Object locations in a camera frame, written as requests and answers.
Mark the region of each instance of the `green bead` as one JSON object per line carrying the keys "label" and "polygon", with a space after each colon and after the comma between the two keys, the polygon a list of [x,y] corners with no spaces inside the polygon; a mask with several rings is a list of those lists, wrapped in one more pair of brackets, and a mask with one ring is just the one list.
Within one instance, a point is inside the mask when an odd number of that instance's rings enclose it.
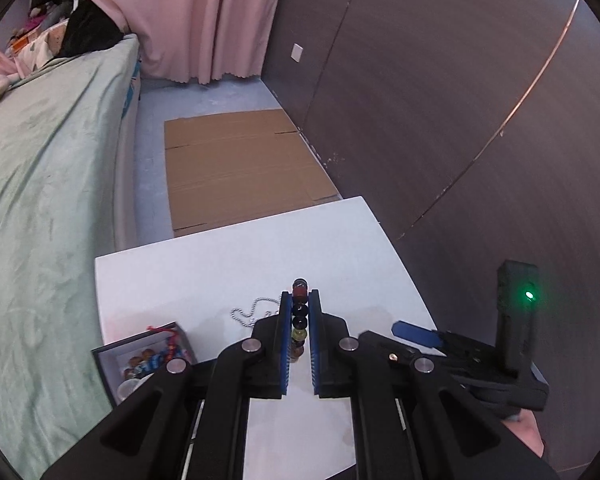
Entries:
{"label": "green bead", "polygon": [[300,330],[298,330],[297,328],[293,328],[291,330],[291,337],[296,341],[304,341],[306,339],[306,336],[307,334],[305,328],[302,328]]}

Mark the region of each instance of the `light switch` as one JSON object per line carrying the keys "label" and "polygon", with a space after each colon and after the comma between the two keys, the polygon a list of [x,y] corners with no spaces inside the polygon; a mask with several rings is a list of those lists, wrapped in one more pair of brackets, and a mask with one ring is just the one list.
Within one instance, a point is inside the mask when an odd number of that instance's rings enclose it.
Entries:
{"label": "light switch", "polygon": [[302,47],[297,43],[294,43],[294,47],[291,49],[291,59],[295,62],[299,62],[300,56],[302,56]]}

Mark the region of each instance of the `wall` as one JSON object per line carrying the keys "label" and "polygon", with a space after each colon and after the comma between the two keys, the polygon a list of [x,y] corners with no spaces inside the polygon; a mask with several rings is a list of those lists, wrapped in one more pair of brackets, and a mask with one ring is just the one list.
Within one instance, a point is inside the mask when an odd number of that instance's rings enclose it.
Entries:
{"label": "wall", "polygon": [[13,29],[24,26],[29,17],[29,0],[15,0],[0,20],[0,49],[7,48]]}
{"label": "wall", "polygon": [[539,420],[564,478],[600,448],[600,25],[586,4],[472,159],[575,1],[280,0],[263,74],[342,195],[365,197],[441,330],[493,342],[497,267],[541,268]]}

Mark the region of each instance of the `red string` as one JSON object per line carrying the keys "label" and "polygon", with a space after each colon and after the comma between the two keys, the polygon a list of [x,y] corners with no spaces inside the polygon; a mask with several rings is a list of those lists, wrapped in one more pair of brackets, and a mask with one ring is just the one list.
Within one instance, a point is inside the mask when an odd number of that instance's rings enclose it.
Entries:
{"label": "red string", "polygon": [[173,335],[178,335],[178,331],[173,328],[164,328],[161,326],[154,328],[153,326],[149,325],[146,329],[153,330],[154,332],[171,332]]}

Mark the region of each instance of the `gray floor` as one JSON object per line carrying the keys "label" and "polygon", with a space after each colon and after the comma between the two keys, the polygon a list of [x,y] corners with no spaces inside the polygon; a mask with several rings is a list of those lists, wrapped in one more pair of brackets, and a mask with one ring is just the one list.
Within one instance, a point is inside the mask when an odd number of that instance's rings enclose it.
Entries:
{"label": "gray floor", "polygon": [[280,108],[259,78],[232,76],[206,86],[143,79],[136,119],[136,225],[141,245],[173,238],[164,165],[164,121]]}

